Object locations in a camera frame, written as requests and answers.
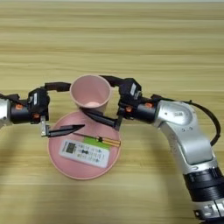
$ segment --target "pink plate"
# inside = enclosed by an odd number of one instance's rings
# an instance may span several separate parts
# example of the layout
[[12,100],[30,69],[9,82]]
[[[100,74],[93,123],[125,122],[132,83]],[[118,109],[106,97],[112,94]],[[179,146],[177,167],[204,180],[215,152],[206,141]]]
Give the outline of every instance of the pink plate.
[[[111,139],[119,140],[119,132],[106,126],[91,120],[82,112],[73,112],[72,114],[62,117],[54,126],[54,129],[63,125],[69,124],[85,124],[86,126],[77,131],[77,133],[85,134],[92,137],[108,137]],[[115,164],[119,157],[121,147],[117,148],[111,146],[109,149],[109,160],[107,168],[100,168],[88,164],[76,162],[74,160],[64,158],[59,154],[60,146],[65,139],[71,139],[76,141],[83,141],[83,136],[76,136],[74,134],[68,136],[58,136],[49,138],[48,152],[50,159],[54,166],[63,174],[72,179],[94,179],[100,177],[107,172]]]

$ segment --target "pink plastic cup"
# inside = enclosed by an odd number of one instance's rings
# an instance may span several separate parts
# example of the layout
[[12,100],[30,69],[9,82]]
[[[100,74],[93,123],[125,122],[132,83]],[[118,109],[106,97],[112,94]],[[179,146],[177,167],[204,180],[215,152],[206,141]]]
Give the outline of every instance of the pink plastic cup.
[[111,96],[111,87],[101,76],[87,74],[74,81],[70,94],[78,107],[104,112]]

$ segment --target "table surface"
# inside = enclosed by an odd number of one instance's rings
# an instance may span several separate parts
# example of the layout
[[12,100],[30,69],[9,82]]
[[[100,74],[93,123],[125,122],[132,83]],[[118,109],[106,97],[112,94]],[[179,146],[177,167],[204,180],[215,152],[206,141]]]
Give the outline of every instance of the table surface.
[[[1,93],[83,74],[134,77],[143,94],[194,100],[223,126],[224,3],[0,3]],[[76,111],[51,93],[50,123]],[[107,115],[116,114],[117,90]],[[201,112],[208,137],[214,126]],[[159,130],[124,121],[106,175],[78,181],[50,162],[38,125],[1,129],[0,223],[193,224],[182,175]],[[214,148],[224,169],[224,138]]]

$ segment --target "black wire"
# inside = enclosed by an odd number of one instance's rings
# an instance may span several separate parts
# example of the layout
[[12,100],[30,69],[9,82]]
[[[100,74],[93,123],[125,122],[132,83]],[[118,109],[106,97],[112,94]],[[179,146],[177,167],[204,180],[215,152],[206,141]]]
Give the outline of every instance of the black wire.
[[[159,102],[159,101],[168,101],[168,102],[175,102],[173,99],[169,99],[169,98],[163,98],[161,96],[159,96],[158,98],[155,97],[155,98],[152,98],[150,100],[150,102]],[[202,110],[206,115],[209,116],[209,118],[212,120],[215,128],[216,128],[216,135],[214,136],[213,140],[211,141],[211,145],[214,146],[219,138],[221,137],[221,125],[220,125],[220,122],[218,120],[218,118],[214,115],[214,113],[212,111],[210,111],[208,108],[205,108],[201,105],[199,105],[198,103],[195,103],[195,102],[192,102],[192,101],[182,101],[184,103],[187,103],[189,105],[193,105],[194,107]]]
[[205,108],[205,107],[199,105],[198,103],[195,103],[192,101],[184,101],[184,102],[188,103],[190,105],[193,105],[194,107],[196,107],[198,109],[201,109],[213,121],[213,124],[216,128],[216,135],[214,136],[213,140],[211,141],[211,145],[214,146],[218,142],[219,138],[221,137],[221,125],[220,125],[218,118],[215,116],[215,114],[212,111],[210,111],[208,108]]

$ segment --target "robotic arm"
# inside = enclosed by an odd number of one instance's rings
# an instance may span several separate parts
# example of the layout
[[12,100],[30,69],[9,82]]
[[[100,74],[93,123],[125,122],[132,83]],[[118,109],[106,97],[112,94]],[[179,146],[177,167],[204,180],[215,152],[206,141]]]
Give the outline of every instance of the robotic arm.
[[50,129],[46,124],[49,121],[48,105],[50,97],[48,91],[69,91],[70,83],[46,83],[43,87],[36,88],[28,94],[26,100],[20,100],[18,94],[0,94],[0,129],[3,126],[20,123],[41,123],[42,137],[61,137],[71,134],[85,125],[67,125],[59,129]]
[[[92,109],[84,108],[83,112],[117,130],[123,118],[137,119],[161,129],[183,173],[196,218],[203,223],[224,223],[224,178],[212,149],[220,137],[221,126],[214,114],[191,101],[174,101],[159,95],[144,98],[141,86],[134,79],[102,77],[112,87],[119,87],[118,118],[111,119]],[[189,104],[202,109],[213,120],[217,134],[211,143],[200,130],[196,113]]]

